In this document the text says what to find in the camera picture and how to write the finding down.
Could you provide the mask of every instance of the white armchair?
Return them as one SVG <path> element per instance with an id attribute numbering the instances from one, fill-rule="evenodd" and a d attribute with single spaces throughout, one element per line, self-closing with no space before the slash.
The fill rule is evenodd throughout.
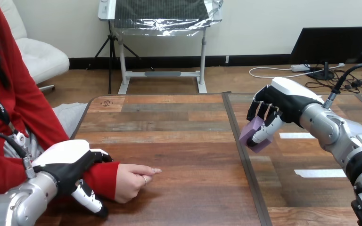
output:
<path id="1" fill-rule="evenodd" d="M 27 31 L 13 0 L 0 0 L 0 9 L 9 23 L 23 61 L 36 84 L 68 71 L 69 59 L 65 53 L 45 42 L 27 38 Z M 54 87 L 50 85 L 41 87 L 40 90 Z"/>

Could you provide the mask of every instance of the wooden table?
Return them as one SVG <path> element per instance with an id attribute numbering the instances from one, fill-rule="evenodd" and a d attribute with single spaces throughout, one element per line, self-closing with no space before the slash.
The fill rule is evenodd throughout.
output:
<path id="1" fill-rule="evenodd" d="M 294 170 L 339 169 L 316 139 L 281 139 L 258 154 L 236 142 L 250 94 L 104 96 L 93 99 L 76 139 L 122 163 L 163 173 L 127 204 L 105 202 L 102 220 L 75 202 L 50 207 L 39 225 L 357 225 L 347 178 Z M 337 114 L 362 124 L 362 102 L 340 95 Z M 306 132 L 294 124 L 280 132 Z"/>

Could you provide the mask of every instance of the fingernail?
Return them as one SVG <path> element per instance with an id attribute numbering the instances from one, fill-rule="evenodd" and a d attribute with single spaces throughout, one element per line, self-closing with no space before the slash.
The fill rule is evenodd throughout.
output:
<path id="1" fill-rule="evenodd" d="M 161 169 L 152 168 L 152 170 L 153 170 L 154 173 L 161 173 L 162 172 Z"/>

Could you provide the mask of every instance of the human hand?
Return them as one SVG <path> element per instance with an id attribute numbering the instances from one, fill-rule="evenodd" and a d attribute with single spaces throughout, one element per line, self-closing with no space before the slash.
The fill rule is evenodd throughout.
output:
<path id="1" fill-rule="evenodd" d="M 134 164 L 119 164 L 116 177 L 115 201 L 126 203 L 138 195 L 142 187 L 152 181 L 161 169 Z"/>

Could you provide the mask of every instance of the white cable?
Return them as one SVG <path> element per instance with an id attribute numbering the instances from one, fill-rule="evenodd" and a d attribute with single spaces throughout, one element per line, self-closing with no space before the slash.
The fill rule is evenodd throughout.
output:
<path id="1" fill-rule="evenodd" d="M 334 69 L 334 68 L 337 68 L 337 67 L 343 67 L 345 66 L 345 64 L 339 64 L 338 66 L 335 66 L 335 67 L 330 67 L 329 69 Z M 318 71 L 315 71 L 315 72 L 308 72 L 308 73 L 304 73 L 304 74 L 296 74 L 296 75 L 291 75 L 291 76 L 284 76 L 284 77 L 267 77 L 267 76 L 257 76 L 257 75 L 253 75 L 251 73 L 251 71 L 253 70 L 256 70 L 256 69 L 273 69 L 273 70 L 281 70 L 281 71 L 291 71 L 290 68 L 287 68 L 287 69 L 282 69 L 282 68 L 273 68 L 273 67 L 255 67 L 255 68 L 252 68 L 249 70 L 249 74 L 252 75 L 253 77 L 255 78 L 259 78 L 259 79 L 274 79 L 274 78 L 292 78 L 292 77 L 297 77 L 297 76 L 302 76 L 302 75 L 307 75 L 307 74 L 311 74 L 311 73 L 316 73 L 316 72 L 321 72 L 321 71 L 324 71 L 324 69 L 321 69 L 321 70 L 318 70 Z"/>

